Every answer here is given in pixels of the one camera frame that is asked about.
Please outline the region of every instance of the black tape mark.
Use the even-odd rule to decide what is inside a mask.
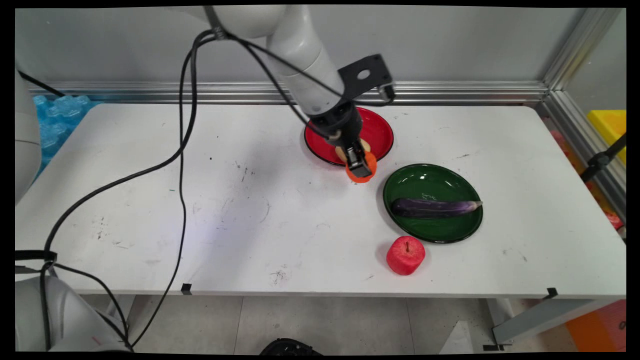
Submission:
[[[182,284],[180,291],[182,291],[183,295],[191,295],[191,284]]]
[[[556,288],[547,288],[547,292],[549,293],[549,295],[543,297],[543,299],[552,299],[558,296],[558,291],[556,290]]]
[[[504,345],[483,345],[484,351],[504,351]]]

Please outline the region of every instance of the floor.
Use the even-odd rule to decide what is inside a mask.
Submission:
[[[85,295],[98,309],[106,295]],[[160,296],[138,295],[129,315],[139,336]],[[530,306],[513,302],[518,313]],[[293,338],[323,355],[437,354],[458,320],[475,353],[493,344],[483,299],[167,296],[137,352],[257,355],[277,338]],[[506,347],[506,352],[574,352],[565,326]]]

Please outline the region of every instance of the green plate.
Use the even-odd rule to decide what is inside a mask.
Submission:
[[[481,201],[473,186],[455,172],[432,164],[413,164],[396,170],[385,183],[382,197],[389,216],[410,235],[432,243],[454,243],[480,227],[483,207],[461,217],[419,219],[395,216],[391,204],[401,197],[435,201]]]

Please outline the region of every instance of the white table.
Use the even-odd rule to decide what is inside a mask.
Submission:
[[[395,143],[376,176],[355,184],[307,149],[288,107],[199,106],[185,151],[184,251],[170,293],[191,284],[194,295],[541,299],[555,288],[546,307],[522,316],[538,307],[556,321],[626,297],[626,246],[534,110],[372,110],[390,123]],[[98,105],[16,206],[15,248],[41,249],[77,199],[177,147],[177,106]],[[425,243],[425,262],[402,277],[385,255],[405,233],[381,193],[393,171],[412,163],[462,175],[483,200],[484,218],[469,239]],[[162,293],[182,228],[178,171],[176,161],[82,205],[54,240],[58,261],[100,277],[114,293]],[[90,279],[58,274],[79,293],[103,292]],[[560,299],[580,300],[567,300],[578,302],[559,315],[547,309]],[[518,338],[532,329],[528,321],[504,322],[497,338]]]

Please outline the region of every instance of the eggplant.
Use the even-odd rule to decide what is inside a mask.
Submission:
[[[482,201],[432,201],[400,198],[391,204],[391,212],[406,218],[449,218],[475,211]]]

